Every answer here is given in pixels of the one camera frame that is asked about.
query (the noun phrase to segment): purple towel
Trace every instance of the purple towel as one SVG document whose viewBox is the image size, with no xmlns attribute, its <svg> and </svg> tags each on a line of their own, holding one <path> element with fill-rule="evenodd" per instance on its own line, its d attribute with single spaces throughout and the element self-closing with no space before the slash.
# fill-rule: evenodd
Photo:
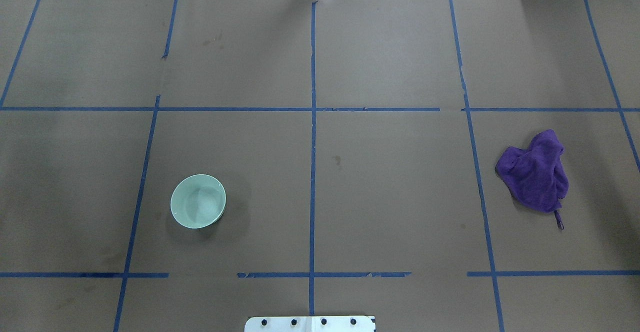
<svg viewBox="0 0 640 332">
<path fill-rule="evenodd" d="M 558 227 L 563 229 L 557 209 L 558 199 L 567 195 L 569 180 L 560 155 L 565 148 L 556 133 L 548 129 L 531 140 L 528 149 L 509 147 L 495 166 L 513 197 L 524 206 L 545 213 L 555 212 Z"/>
</svg>

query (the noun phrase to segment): vertical blue line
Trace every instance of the vertical blue line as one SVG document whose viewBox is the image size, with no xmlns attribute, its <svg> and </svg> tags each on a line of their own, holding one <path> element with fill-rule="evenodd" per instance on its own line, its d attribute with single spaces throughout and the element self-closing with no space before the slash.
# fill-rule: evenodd
<svg viewBox="0 0 640 332">
<path fill-rule="evenodd" d="M 18 67 L 20 56 L 23 54 L 23 48 L 25 47 L 25 43 L 27 42 L 29 31 L 32 30 L 32 25 L 34 24 L 34 19 L 36 18 L 36 13 L 38 12 L 38 7 L 40 6 L 40 2 L 41 0 L 36 0 L 36 4 L 33 7 L 33 11 L 29 19 L 29 23 L 27 24 L 27 29 L 25 29 L 24 35 L 22 36 L 22 42 L 20 42 L 20 47 L 18 47 L 18 53 L 16 53 L 15 55 L 15 59 L 13 60 L 13 66 L 11 66 L 9 77 L 6 79 L 6 84 L 4 85 L 4 90 L 2 91 L 2 97 L 0 97 L 0 108 L 2 108 L 2 106 L 5 104 L 5 99 L 7 98 L 7 93 L 9 92 L 9 86 L 11 85 L 11 80 L 14 78 L 14 72 L 16 72 L 16 67 Z"/>
<path fill-rule="evenodd" d="M 309 315 L 313 316 L 316 272 L 316 3 L 311 4 L 311 198 L 309 216 Z"/>
<path fill-rule="evenodd" d="M 164 46 L 164 54 L 162 58 L 169 56 L 169 46 L 171 45 L 171 37 L 174 34 L 174 21 L 176 20 L 176 9 L 178 8 L 178 0 L 173 0 L 173 11 L 171 12 L 171 22 L 169 22 L 169 33 L 166 36 L 166 45 Z"/>
<path fill-rule="evenodd" d="M 604 52 L 602 51 L 602 46 L 600 44 L 600 39 L 598 38 L 598 32 L 596 31 L 596 26 L 594 24 L 594 18 L 592 17 L 592 10 L 589 8 L 589 0 L 583 0 L 584 7 L 587 10 L 587 17 L 589 18 L 589 24 L 591 26 L 591 31 L 593 33 L 593 39 L 596 42 L 596 47 L 598 47 L 598 53 L 600 55 L 600 59 L 602 60 L 602 65 L 604 66 L 604 71 L 606 72 L 606 78 L 608 79 L 608 85 L 611 87 L 611 92 L 613 93 L 613 98 L 615 99 L 615 104 L 618 108 L 618 113 L 620 113 L 620 119 L 622 119 L 622 126 L 624 126 L 624 132 L 626 133 L 626 138 L 629 140 L 629 145 L 631 145 L 631 152 L 633 153 L 633 158 L 635 159 L 635 166 L 637 166 L 638 171 L 640 171 L 640 158 L 638 157 L 638 151 L 636 150 L 636 145 L 634 144 L 634 139 L 631 137 L 631 131 L 629 131 L 629 125 L 627 124 L 627 119 L 625 117 L 625 113 L 622 110 L 622 104 L 620 103 L 620 98 L 618 97 L 618 92 L 616 90 L 616 86 L 613 83 L 613 78 L 611 77 L 611 72 L 609 70 L 609 65 L 607 63 L 606 58 L 604 58 Z"/>
<path fill-rule="evenodd" d="M 131 265 L 131 254 L 133 253 L 133 245 L 136 239 L 136 230 L 138 229 L 138 217 L 140 216 L 140 207 L 142 205 L 142 195 L 145 192 L 145 183 L 147 181 L 147 167 L 149 166 L 149 157 L 151 156 L 151 144 L 154 140 L 156 131 L 156 119 L 158 118 L 158 107 L 160 106 L 160 96 L 155 98 L 155 106 L 153 107 L 153 117 L 151 117 L 151 128 L 149 129 L 149 137 L 146 140 L 146 152 L 144 154 L 144 163 L 142 164 L 142 175 L 140 177 L 140 186 L 137 190 L 137 201 L 135 202 L 135 212 L 133 222 L 131 223 L 131 235 L 128 239 L 128 249 L 126 250 L 126 261 L 124 263 L 125 276 L 122 278 L 120 285 L 120 294 L 118 298 L 118 309 L 116 310 L 116 318 L 113 324 L 113 332 L 118 332 L 120 327 L 120 319 L 122 315 L 122 305 L 124 304 L 124 295 L 127 290 L 127 273 Z"/>
<path fill-rule="evenodd" d="M 478 149 L 476 148 L 476 136 L 474 134 L 474 125 L 471 121 L 471 106 L 469 104 L 469 95 L 467 93 L 467 84 L 462 73 L 462 53 L 460 51 L 460 40 L 458 38 L 458 27 L 456 25 L 456 14 L 453 6 L 453 0 L 448 0 L 451 9 L 451 22 L 453 24 L 453 36 L 455 39 L 455 51 L 457 53 L 457 65 L 460 69 L 460 81 L 462 90 L 464 90 L 464 109 L 466 111 L 466 123 L 469 128 L 469 137 L 471 138 L 471 151 L 473 151 L 473 164 L 475 166 L 475 179 L 478 184 L 478 193 L 480 194 L 480 206 L 482 208 L 482 219 L 484 220 L 484 238 L 486 240 L 486 249 L 489 254 L 489 266 L 491 268 L 491 281 L 493 282 L 493 297 L 495 300 L 495 309 L 498 315 L 498 327 L 500 332 L 505 332 L 505 322 L 503 321 L 503 307 L 500 302 L 500 291 L 498 289 L 498 277 L 496 277 L 496 263 L 494 262 L 494 247 L 491 243 L 491 231 L 489 230 L 489 218 L 487 217 L 487 205 L 485 204 L 485 191 L 482 186 L 482 177 L 480 175 L 480 163 L 478 162 Z"/>
</svg>

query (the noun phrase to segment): light green bowl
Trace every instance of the light green bowl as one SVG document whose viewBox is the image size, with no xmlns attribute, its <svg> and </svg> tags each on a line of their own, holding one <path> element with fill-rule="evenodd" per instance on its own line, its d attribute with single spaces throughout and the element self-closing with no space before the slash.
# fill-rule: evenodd
<svg viewBox="0 0 640 332">
<path fill-rule="evenodd" d="M 214 223 L 222 216 L 227 194 L 222 184 L 206 174 L 188 177 L 171 195 L 171 214 L 184 227 L 197 229 Z"/>
</svg>

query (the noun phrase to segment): mint plastic bowl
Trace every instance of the mint plastic bowl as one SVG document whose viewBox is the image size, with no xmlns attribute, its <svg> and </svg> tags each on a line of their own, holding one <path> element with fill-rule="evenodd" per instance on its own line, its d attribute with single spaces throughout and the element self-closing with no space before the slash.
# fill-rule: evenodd
<svg viewBox="0 0 640 332">
<path fill-rule="evenodd" d="M 222 216 L 227 202 L 222 183 L 206 174 L 183 180 L 171 195 L 171 214 L 184 227 L 198 229 Z"/>
</svg>

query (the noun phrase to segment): white bracket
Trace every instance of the white bracket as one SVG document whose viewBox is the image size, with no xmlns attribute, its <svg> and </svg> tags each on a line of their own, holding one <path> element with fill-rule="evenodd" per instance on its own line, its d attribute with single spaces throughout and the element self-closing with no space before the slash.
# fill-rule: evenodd
<svg viewBox="0 0 640 332">
<path fill-rule="evenodd" d="M 252 317 L 244 332 L 376 332 L 374 316 Z"/>
</svg>

